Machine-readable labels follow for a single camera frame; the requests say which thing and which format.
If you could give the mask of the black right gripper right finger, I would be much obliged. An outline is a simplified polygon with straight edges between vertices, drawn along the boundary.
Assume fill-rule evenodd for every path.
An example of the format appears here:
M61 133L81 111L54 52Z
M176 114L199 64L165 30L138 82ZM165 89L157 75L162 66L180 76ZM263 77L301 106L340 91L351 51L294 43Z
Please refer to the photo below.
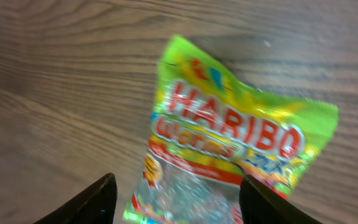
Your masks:
M242 180L239 205L245 224L321 224L251 175Z

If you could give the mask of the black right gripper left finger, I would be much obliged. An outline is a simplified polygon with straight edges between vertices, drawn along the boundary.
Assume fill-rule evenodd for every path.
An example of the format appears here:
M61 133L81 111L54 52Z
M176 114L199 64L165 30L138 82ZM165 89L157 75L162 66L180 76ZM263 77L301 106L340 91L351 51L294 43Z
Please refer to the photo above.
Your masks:
M116 203L116 178L107 173L34 224L112 224Z

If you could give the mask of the green gummy candy bag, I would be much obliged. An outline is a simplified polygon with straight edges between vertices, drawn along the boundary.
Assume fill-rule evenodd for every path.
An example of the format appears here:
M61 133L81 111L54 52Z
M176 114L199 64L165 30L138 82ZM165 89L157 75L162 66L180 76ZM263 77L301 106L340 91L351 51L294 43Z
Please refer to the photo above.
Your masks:
M252 88L174 35L158 63L150 120L142 178L123 218L240 223L244 176L289 196L332 138L338 108Z

